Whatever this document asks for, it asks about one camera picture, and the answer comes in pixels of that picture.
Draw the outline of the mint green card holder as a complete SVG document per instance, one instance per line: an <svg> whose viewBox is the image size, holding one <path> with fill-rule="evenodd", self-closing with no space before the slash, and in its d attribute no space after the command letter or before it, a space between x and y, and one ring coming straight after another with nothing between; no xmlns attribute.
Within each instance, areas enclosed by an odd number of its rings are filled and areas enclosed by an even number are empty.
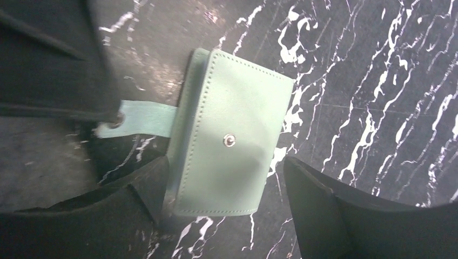
<svg viewBox="0 0 458 259"><path fill-rule="evenodd" d="M124 100L99 138L169 138L167 158L180 216L258 210L294 80L222 50L195 49L178 106Z"/></svg>

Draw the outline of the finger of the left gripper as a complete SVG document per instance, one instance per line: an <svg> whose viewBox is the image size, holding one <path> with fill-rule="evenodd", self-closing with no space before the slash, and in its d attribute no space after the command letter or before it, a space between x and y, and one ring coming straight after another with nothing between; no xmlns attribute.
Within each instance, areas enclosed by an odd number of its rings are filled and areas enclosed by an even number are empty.
<svg viewBox="0 0 458 259"><path fill-rule="evenodd" d="M1 1L1 115L115 122L95 1Z"/></svg>

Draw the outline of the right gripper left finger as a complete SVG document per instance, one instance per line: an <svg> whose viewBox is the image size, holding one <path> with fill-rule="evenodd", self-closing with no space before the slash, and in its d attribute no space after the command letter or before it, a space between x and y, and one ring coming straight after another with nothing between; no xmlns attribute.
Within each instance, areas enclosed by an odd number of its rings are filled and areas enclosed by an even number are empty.
<svg viewBox="0 0 458 259"><path fill-rule="evenodd" d="M1 213L1 258L145 258L168 176L161 156L49 208Z"/></svg>

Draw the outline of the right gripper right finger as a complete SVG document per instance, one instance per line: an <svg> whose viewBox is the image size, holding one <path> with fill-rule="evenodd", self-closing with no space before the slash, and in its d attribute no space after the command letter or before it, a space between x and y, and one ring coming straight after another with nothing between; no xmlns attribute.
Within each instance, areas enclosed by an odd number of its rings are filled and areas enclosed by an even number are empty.
<svg viewBox="0 0 458 259"><path fill-rule="evenodd" d="M295 157L284 178L302 258L457 258L457 203L420 208L370 195Z"/></svg>

